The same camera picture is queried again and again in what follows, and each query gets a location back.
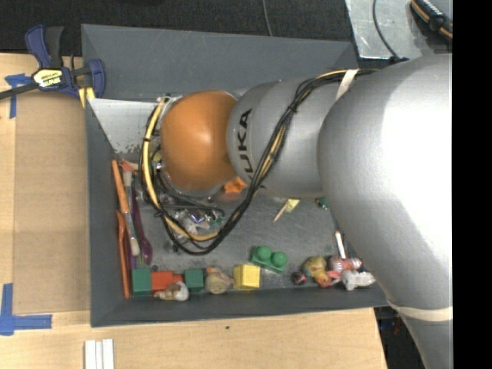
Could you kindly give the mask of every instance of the clamp handle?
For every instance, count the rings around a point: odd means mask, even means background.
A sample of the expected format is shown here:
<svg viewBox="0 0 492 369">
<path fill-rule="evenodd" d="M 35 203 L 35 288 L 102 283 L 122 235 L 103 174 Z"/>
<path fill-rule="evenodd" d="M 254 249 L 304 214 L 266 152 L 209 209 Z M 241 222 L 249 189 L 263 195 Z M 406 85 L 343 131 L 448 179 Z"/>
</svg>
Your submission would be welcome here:
<svg viewBox="0 0 492 369">
<path fill-rule="evenodd" d="M 36 25 L 25 33 L 25 44 L 29 53 L 38 61 L 39 68 L 47 68 L 52 64 L 52 57 L 45 43 L 45 32 L 46 26 Z"/>
</svg>

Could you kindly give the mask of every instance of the wire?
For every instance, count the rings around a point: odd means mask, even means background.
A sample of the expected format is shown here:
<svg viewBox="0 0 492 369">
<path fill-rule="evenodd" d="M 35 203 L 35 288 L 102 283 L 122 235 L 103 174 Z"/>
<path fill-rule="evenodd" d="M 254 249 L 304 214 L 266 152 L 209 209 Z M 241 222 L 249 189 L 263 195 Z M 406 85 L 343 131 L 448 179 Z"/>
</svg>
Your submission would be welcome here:
<svg viewBox="0 0 492 369">
<path fill-rule="evenodd" d="M 368 74 L 373 72 L 374 70 L 360 70 L 358 72 L 359 75 Z M 280 120 L 276 124 L 274 131 L 264 149 L 264 152 L 258 162 L 258 166 L 255 168 L 253 177 L 251 178 L 251 183 L 248 187 L 248 192 L 245 196 L 245 199 L 235 208 L 235 210 L 231 213 L 226 222 L 222 225 L 222 227 L 216 231 L 215 233 L 210 234 L 191 234 L 186 231 L 186 228 L 183 227 L 180 221 L 174 219 L 168 211 L 165 209 L 163 204 L 160 204 L 158 200 L 158 195 L 155 192 L 155 187 L 153 185 L 153 181 L 151 179 L 151 171 L 150 171 L 150 163 L 148 157 L 148 147 L 149 142 L 151 141 L 151 134 L 157 125 L 158 116 L 160 115 L 161 109 L 163 108 L 164 103 L 161 101 L 159 105 L 154 109 L 151 113 L 151 116 L 148 119 L 148 127 L 145 132 L 144 141 L 142 144 L 142 153 L 141 153 L 141 176 L 143 177 L 143 187 L 148 192 L 148 198 L 154 207 L 158 211 L 158 216 L 161 217 L 164 222 L 165 229 L 168 233 L 169 238 L 172 240 L 174 245 L 177 248 L 180 248 L 185 253 L 191 255 L 204 255 L 213 251 L 234 229 L 234 227 L 241 220 L 242 216 L 250 206 L 253 201 L 255 195 L 258 193 L 258 190 L 262 186 L 264 180 L 268 177 L 269 173 L 275 166 L 281 151 L 284 147 L 285 141 L 288 136 L 288 131 L 291 125 L 292 118 L 294 114 L 297 112 L 298 107 L 302 104 L 302 102 L 309 96 L 310 93 L 319 86 L 325 85 L 327 83 L 333 81 L 340 81 L 345 73 L 346 69 L 341 69 L 337 71 L 331 71 L 326 74 L 320 75 L 314 79 L 309 79 L 299 84 L 298 89 L 295 92 L 294 98 L 289 106 L 286 108 L 284 114 L 281 116 Z M 182 235 L 188 238 L 196 248 L 199 250 L 191 250 L 185 246 L 185 243 L 181 243 L 177 236 Z M 208 246 L 202 246 L 198 244 L 196 241 L 211 241 Z"/>
<path fill-rule="evenodd" d="M 401 60 L 402 58 L 396 53 L 396 51 L 391 47 L 391 45 L 387 42 L 386 38 L 383 35 L 383 32 L 381 31 L 381 28 L 379 27 L 379 23 L 377 21 L 376 17 L 376 2 L 377 0 L 372 1 L 372 19 L 374 22 L 374 26 L 376 27 L 377 34 L 379 35 L 379 38 L 383 42 L 384 46 L 386 46 L 387 50 L 390 51 L 390 53 L 398 60 Z"/>
<path fill-rule="evenodd" d="M 268 21 L 268 12 L 267 12 L 267 2 L 265 0 L 262 0 L 263 2 L 263 13 L 264 13 L 264 20 L 267 22 L 267 29 L 268 29 L 268 34 L 273 37 L 273 33 L 271 31 L 270 27 L 270 21 Z"/>
</svg>

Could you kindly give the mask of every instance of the green toy block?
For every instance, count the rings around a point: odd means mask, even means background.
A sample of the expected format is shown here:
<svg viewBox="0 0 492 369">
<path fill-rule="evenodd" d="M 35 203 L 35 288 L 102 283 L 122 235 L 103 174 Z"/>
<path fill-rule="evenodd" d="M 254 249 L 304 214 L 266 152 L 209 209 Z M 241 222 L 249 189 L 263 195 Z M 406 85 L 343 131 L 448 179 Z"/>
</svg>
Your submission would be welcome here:
<svg viewBox="0 0 492 369">
<path fill-rule="evenodd" d="M 151 294 L 151 270 L 149 268 L 131 270 L 131 288 L 134 297 L 142 297 Z"/>
<path fill-rule="evenodd" d="M 268 246 L 257 246 L 254 248 L 253 264 L 281 273 L 287 264 L 287 256 L 282 251 L 272 251 Z"/>
<path fill-rule="evenodd" d="M 187 269 L 184 271 L 184 283 L 190 292 L 199 292 L 204 287 L 203 271 Z"/>
</svg>

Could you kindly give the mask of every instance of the black floor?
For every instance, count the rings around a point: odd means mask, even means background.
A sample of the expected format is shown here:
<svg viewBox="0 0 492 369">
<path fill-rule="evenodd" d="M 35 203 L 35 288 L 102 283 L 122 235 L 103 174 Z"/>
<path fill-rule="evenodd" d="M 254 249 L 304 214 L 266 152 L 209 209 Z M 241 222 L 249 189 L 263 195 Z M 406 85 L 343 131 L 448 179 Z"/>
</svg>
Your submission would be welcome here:
<svg viewBox="0 0 492 369">
<path fill-rule="evenodd" d="M 424 369 L 407 327 L 390 307 L 374 309 L 388 369 Z"/>
</svg>

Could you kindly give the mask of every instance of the red block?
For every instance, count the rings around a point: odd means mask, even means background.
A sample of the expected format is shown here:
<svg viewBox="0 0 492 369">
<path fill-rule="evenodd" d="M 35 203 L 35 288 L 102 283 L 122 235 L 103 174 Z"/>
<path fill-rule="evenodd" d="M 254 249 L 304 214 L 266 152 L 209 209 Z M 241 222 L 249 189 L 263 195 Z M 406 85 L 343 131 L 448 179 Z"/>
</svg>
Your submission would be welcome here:
<svg viewBox="0 0 492 369">
<path fill-rule="evenodd" d="M 183 281 L 181 274 L 175 274 L 172 271 L 151 272 L 152 292 L 165 290 L 168 285 Z"/>
</svg>

